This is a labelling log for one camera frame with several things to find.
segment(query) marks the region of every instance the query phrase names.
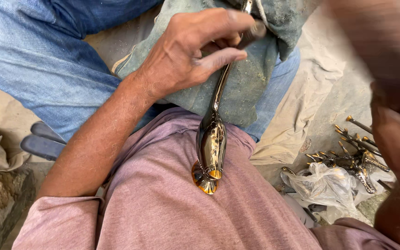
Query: blue jeans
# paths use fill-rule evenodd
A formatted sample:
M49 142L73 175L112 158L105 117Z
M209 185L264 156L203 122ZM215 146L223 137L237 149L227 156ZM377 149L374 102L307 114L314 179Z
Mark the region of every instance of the blue jeans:
M0 0L0 89L68 141L121 82L82 39L127 22L160 2ZM298 49L286 62L277 59L256 105L258 120L243 128L255 141L268 127L298 66ZM136 130L160 112L152 106Z

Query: mauve shirt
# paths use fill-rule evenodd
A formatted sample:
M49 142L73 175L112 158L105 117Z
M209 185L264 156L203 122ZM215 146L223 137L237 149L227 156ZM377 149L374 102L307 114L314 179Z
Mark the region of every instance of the mauve shirt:
M104 198L40 198L13 249L400 249L355 219L305 228L249 162L253 139L230 124L223 178L205 194L191 175L200 120L164 111L126 141Z

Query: curved metal neck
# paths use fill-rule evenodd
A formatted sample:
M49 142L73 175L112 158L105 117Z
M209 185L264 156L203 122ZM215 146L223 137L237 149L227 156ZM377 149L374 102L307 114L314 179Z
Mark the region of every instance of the curved metal neck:
M228 80L229 72L231 71L232 63L227 64L223 67L222 73L220 74L219 82L217 82L216 89L211 99L212 109L215 111L219 110L220 98L222 97L223 89L225 88L226 81Z
M251 13L251 9L253 8L253 0L244 0L242 4L242 12L246 14Z

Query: plastic bag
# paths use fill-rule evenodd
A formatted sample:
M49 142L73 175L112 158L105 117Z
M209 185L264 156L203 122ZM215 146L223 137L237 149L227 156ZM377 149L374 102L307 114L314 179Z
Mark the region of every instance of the plastic bag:
M370 174L370 180L373 186L376 188L375 194L369 194L365 190L364 185L362 185L362 183L358 179L356 179L356 186L353 187L354 190L357 190L357 195L354 198L354 205L357 206L359 203L367 200L368 198L371 198L375 195L382 194L383 192L385 192L384 187L377 182L378 180L395 182L396 176L394 175L393 172L386 173L376 168L374 173Z
M302 200L333 206L340 210L341 217L357 215L351 189L356 186L353 176L343 168L329 168L325 164L316 162L310 164L309 172L311 173L309 176L281 172L281 177Z

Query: clear plastic bag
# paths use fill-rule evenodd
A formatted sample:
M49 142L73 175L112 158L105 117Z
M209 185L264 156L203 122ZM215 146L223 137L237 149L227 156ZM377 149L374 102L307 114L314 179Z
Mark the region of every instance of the clear plastic bag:
M302 200L316 204L333 206L340 210L341 217L357 215L352 187L356 180L340 167L329 168L325 164L310 164L308 176L297 176L281 172L285 184L291 186Z

